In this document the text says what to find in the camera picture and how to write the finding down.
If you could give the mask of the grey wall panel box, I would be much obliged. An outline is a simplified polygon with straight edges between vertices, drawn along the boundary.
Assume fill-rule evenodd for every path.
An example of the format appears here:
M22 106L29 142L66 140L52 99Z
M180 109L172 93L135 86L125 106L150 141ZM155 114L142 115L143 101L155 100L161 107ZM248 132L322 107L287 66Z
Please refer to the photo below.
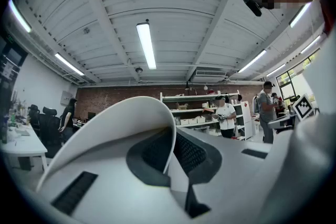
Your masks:
M63 91L60 98L61 105L68 105L69 101L73 98L72 93L68 91Z

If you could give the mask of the white refrigerator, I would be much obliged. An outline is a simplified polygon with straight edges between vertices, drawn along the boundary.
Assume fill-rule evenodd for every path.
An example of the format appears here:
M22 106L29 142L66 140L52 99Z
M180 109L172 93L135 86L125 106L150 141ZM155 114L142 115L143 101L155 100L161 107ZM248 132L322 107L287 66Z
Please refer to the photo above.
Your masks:
M248 140L253 136L253 126L251 122L249 103L247 101L244 101L240 103L240 106L242 109L242 116L244 121L245 140Z

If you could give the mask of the white cloth with triangle pattern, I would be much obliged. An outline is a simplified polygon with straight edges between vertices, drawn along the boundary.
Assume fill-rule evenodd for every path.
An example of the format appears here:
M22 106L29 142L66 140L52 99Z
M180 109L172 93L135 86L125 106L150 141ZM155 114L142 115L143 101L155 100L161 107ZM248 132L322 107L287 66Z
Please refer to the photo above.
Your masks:
M37 192L49 170L60 167L71 157L77 157L86 150L106 142L165 128L169 128L172 134L171 149L164 166L171 186L173 177L171 162L176 141L174 117L167 106L159 100L152 97L134 97L105 109L77 131L52 159L38 183Z

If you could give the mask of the ceiling air conditioner unit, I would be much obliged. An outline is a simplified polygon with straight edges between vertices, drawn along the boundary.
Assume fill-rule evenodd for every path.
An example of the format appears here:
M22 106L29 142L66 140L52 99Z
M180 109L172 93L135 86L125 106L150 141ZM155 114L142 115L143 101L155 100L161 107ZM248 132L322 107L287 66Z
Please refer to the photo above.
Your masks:
M190 78L192 83L218 83L227 78L226 71L220 69L199 68Z

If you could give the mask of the large black-framed window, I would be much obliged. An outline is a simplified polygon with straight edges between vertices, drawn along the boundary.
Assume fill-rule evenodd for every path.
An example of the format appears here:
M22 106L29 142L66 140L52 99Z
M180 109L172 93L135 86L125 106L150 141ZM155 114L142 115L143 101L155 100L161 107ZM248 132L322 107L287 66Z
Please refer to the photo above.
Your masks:
M310 102L315 101L314 94L307 83L307 80L303 76L303 72L310 66L315 60L320 49L317 49L308 58L279 75L276 79L279 85L282 99L285 101L285 105L291 103L290 99L306 94Z

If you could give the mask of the grey white backpack pod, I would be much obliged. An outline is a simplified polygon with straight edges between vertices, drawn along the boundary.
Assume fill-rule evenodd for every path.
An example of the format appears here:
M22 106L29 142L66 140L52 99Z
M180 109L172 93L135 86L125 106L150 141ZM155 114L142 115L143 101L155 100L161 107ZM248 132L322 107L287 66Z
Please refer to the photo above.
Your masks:
M252 106L253 106L253 114L259 114L260 113L260 104L259 104L259 96L256 95L253 98L252 101Z

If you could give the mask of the wide white shelving unit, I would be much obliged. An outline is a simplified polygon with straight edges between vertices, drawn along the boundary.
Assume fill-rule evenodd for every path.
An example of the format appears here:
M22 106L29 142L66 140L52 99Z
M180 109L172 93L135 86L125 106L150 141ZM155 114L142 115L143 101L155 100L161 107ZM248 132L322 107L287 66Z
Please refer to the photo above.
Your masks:
M160 93L160 101L165 104L173 114L173 117L181 117L182 119L191 119L197 116L203 116L206 122L197 125L176 125L177 127L185 127L195 131L203 132L213 136L221 136L219 123L216 119L212 118L218 108L219 101L215 98L217 96L227 96L228 98L238 96L238 93L221 94L220 91L208 95L176 95L164 96ZM188 103L187 110L177 110L176 103Z

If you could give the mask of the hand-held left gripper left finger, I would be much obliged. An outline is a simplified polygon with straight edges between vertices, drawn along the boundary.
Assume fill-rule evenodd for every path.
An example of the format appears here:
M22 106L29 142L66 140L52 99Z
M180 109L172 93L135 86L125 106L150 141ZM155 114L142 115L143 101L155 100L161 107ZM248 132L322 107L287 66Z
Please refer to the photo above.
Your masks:
M70 222L189 224L164 170L169 128L106 142L51 168L39 194Z

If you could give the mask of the ceiling strip light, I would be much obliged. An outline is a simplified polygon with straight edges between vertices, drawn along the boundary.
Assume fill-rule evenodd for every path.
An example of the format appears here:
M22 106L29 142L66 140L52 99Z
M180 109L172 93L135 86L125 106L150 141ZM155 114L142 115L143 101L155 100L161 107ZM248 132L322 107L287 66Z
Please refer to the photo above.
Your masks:
M286 64L282 64L281 66L279 66L278 68L276 68L275 70L273 70L272 72L267 74L267 77L270 77L271 75L273 75L274 73L278 72L279 70L281 70L282 68L284 68L286 66Z
M25 18L21 15L17 7L15 6L13 0L8 1L8 6L13 13L16 20L19 22L19 24L26 30L27 33L31 32L31 26L28 24L28 22L25 20Z
M321 36L317 36L307 47L301 50L301 54L305 53L308 49L310 49L314 44L316 44L321 39Z
M265 49L263 49L257 56L255 56L248 64L243 66L238 73L244 72L246 69L248 69L250 66L252 66L256 61L258 61L262 56L264 56L267 53Z
M68 62L64 57L62 57L59 53L55 54L55 57L60 60L63 64L65 64L68 68L70 68L72 71L77 73L80 76L83 76L84 73L77 69L75 66L73 66L70 62Z
M289 26L291 28L294 28L294 26L297 24L297 22L302 18L302 16L305 14L305 12L309 9L310 5L311 5L311 2L308 2L298 10L298 12L295 14L295 16L289 22Z
M144 52L148 68L150 70L155 70L156 62L150 33L150 25L149 23L139 23L136 25L136 30L139 36L139 40Z

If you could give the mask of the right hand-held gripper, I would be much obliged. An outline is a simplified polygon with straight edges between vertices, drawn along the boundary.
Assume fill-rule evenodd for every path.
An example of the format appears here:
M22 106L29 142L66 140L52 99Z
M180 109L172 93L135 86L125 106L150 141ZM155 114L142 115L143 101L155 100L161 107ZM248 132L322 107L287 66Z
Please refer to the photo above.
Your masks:
M287 116L281 116L273 121L270 121L267 126L274 130L281 130L287 127L288 129L293 129L295 125L310 115L313 115L313 106L309 101L306 94L303 96L297 95L289 99L290 104L288 105L289 119Z

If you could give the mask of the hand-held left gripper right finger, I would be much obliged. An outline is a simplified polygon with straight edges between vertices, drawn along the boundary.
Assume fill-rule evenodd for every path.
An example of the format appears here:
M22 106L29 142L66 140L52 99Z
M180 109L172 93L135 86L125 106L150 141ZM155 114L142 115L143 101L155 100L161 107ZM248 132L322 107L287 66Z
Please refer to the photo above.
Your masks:
M271 147L251 141L176 130L173 196L190 219L223 212L251 181Z

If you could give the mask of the white desk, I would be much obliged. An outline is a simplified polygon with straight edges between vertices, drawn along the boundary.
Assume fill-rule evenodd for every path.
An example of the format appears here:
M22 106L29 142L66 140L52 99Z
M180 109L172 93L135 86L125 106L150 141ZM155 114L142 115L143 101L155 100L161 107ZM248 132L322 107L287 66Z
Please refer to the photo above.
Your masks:
M31 125L9 127L7 129L7 143L0 139L0 150L8 155L17 157L40 157L43 170L48 168L46 153L43 145Z

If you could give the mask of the group of shelf storage bins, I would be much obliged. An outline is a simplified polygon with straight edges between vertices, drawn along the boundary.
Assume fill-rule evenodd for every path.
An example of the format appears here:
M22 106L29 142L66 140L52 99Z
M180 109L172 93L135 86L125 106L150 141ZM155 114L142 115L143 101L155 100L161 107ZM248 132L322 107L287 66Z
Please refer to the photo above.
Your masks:
M179 116L176 116L175 118L176 125L197 125L197 124L203 124L206 122L206 119L203 116L197 116L195 118L191 119L182 119Z

